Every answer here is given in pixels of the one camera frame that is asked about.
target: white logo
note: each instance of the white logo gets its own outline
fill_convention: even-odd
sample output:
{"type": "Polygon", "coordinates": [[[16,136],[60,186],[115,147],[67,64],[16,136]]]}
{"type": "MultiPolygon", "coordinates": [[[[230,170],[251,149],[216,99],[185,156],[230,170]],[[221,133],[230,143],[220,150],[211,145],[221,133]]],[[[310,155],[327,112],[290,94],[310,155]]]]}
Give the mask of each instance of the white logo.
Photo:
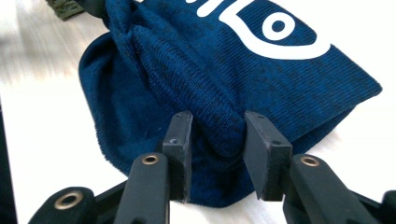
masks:
{"type": "MultiPolygon", "coordinates": [[[[224,0],[208,0],[197,10],[199,17],[206,17],[213,12],[224,0]]],[[[254,53],[267,58],[284,60],[303,60],[319,57],[330,48],[330,43],[323,41],[317,36],[315,43],[301,46],[280,46],[260,40],[242,21],[237,13],[251,4],[254,0],[237,0],[227,7],[219,16],[219,20],[226,23],[233,29],[241,39],[242,43],[254,53]]],[[[269,40],[277,41],[288,37],[294,30],[294,19],[283,12],[276,12],[268,16],[262,24],[262,32],[269,40]],[[281,31],[274,31],[273,24],[282,21],[284,28],[281,31]]]]}

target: metal grommet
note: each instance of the metal grommet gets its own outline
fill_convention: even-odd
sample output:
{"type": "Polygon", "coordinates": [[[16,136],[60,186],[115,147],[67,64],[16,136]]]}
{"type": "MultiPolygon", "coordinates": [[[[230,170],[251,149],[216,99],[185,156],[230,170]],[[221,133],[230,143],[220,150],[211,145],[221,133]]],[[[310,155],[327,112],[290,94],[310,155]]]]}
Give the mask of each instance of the metal grommet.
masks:
{"type": "Polygon", "coordinates": [[[81,191],[73,190],[56,200],[54,207],[58,210],[69,209],[81,202],[82,198],[83,195],[81,191]]]}
{"type": "Polygon", "coordinates": [[[156,155],[148,155],[147,157],[142,159],[142,162],[146,165],[152,165],[157,163],[160,160],[156,155]]]}
{"type": "Polygon", "coordinates": [[[315,158],[312,158],[312,157],[307,157],[307,156],[301,157],[301,162],[308,166],[319,166],[320,165],[320,162],[318,160],[316,160],[315,158]]]}

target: navy blue fabric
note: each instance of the navy blue fabric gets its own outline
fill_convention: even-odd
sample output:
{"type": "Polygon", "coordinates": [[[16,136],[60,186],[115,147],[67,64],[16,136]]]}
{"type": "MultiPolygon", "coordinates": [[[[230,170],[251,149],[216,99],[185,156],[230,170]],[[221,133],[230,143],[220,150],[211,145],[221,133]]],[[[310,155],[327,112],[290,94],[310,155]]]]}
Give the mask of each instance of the navy blue fabric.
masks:
{"type": "Polygon", "coordinates": [[[125,174],[134,158],[155,150],[172,115],[190,110],[191,202],[227,206],[253,191],[241,159],[246,110],[266,116],[293,152],[303,153],[381,92],[330,44],[303,56],[261,47],[318,43],[314,31],[270,1],[224,1],[213,10],[203,10],[212,0],[190,2],[107,0],[110,32],[81,59],[81,85],[101,149],[125,174]],[[238,34],[244,25],[227,21],[230,13],[248,30],[238,34]],[[273,33],[294,26],[276,39],[262,30],[266,20],[273,33]],[[246,41],[247,33],[257,45],[246,41]]]}

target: white surface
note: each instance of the white surface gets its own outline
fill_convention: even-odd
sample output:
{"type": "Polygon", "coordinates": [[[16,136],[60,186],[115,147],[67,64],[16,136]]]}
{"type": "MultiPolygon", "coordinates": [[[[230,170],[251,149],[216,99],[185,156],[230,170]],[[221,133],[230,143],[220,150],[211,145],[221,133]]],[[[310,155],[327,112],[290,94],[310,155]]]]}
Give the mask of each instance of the white surface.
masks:
{"type": "MultiPolygon", "coordinates": [[[[344,183],[380,201],[396,189],[396,4],[394,1],[276,0],[381,83],[310,153],[344,183]]],[[[78,82],[85,48],[105,32],[83,14],[58,20],[44,0],[0,2],[0,91],[20,223],[54,192],[83,186],[95,194],[125,179],[104,160],[78,82]]],[[[171,223],[284,223],[281,203],[253,195],[224,209],[171,203],[171,223]]]]}

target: blue towel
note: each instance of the blue towel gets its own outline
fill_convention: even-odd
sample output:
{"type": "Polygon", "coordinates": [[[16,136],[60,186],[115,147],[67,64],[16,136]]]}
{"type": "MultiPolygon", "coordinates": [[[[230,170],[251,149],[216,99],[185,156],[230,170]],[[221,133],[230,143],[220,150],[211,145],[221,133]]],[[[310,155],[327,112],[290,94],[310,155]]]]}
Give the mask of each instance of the blue towel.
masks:
{"type": "Polygon", "coordinates": [[[264,0],[107,0],[109,33],[87,48],[82,88],[106,159],[125,174],[190,110],[191,202],[223,207],[253,191],[244,112],[266,116],[304,153],[381,92],[339,49],[264,0]]]}

